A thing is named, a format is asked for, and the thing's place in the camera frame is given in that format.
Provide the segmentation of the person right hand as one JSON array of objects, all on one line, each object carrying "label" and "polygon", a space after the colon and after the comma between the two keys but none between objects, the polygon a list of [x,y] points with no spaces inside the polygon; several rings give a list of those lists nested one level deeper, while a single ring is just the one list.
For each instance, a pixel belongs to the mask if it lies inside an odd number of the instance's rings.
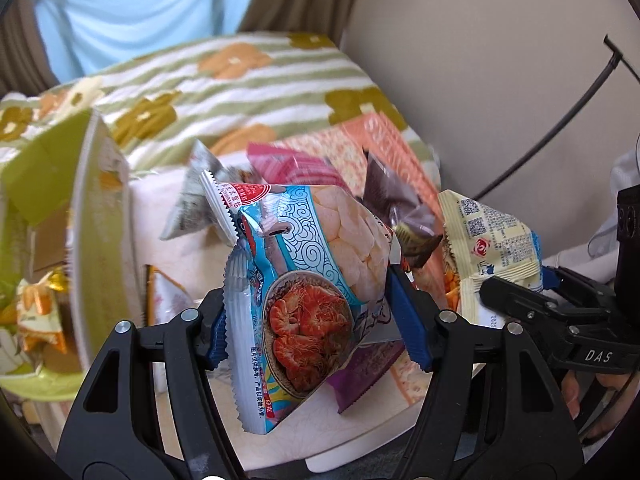
[{"label": "person right hand", "polygon": [[639,373],[595,374],[582,392],[585,384],[586,375],[574,370],[566,373],[561,384],[563,399],[582,442],[604,437],[623,420],[639,392]]}]

